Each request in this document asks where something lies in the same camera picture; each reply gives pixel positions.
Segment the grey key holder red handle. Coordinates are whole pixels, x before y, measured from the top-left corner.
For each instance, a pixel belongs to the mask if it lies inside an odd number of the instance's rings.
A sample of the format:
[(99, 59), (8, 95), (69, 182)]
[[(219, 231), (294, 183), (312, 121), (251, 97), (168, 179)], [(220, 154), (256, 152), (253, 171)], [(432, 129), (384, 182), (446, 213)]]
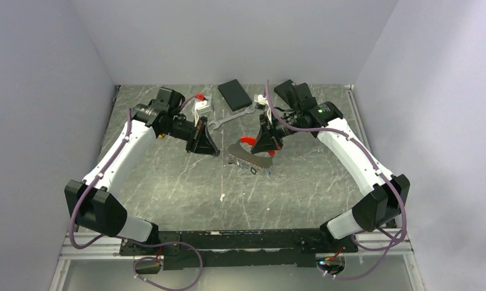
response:
[(272, 159), (275, 155), (273, 152), (265, 152), (265, 155), (252, 154), (243, 146), (253, 146), (255, 138), (250, 136), (242, 136), (237, 142), (226, 147), (225, 151), (228, 154), (227, 163), (236, 165), (243, 170), (248, 170), (253, 167), (257, 170), (256, 175), (263, 175), (269, 177), (272, 170)]

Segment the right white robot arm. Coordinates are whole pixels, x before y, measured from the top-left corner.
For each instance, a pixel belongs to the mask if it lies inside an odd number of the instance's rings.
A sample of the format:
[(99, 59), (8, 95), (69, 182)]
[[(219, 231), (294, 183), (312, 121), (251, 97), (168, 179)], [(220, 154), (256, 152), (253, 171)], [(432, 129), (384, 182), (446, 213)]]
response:
[(265, 85), (266, 111), (260, 116), (260, 131), (251, 153), (281, 150), (285, 137), (308, 132), (335, 154), (363, 196), (350, 210), (322, 224), (324, 232), (319, 237), (322, 248), (333, 252), (347, 236), (371, 232), (397, 216), (402, 218), (400, 238), (404, 238), (408, 178), (393, 174), (378, 162), (353, 133), (342, 112), (332, 102), (319, 104), (307, 84), (290, 85), (283, 96), (290, 110), (279, 113), (273, 105), (269, 86)]

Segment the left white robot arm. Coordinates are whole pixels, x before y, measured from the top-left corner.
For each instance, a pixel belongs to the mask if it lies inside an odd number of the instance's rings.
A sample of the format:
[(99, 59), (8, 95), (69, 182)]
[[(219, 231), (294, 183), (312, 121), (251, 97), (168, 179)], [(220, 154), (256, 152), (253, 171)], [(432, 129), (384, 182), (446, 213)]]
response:
[(70, 213), (69, 238), (74, 239), (76, 227), (97, 232), (99, 236), (136, 241), (144, 254), (155, 253), (160, 246), (156, 224), (132, 216), (117, 200), (129, 172), (147, 148), (165, 135), (185, 141), (188, 153), (218, 156), (220, 150), (208, 131), (208, 119), (195, 122), (182, 113), (186, 98), (179, 92), (161, 87), (148, 104), (137, 104), (126, 112), (126, 122), (103, 159), (79, 181), (70, 180), (64, 188)]

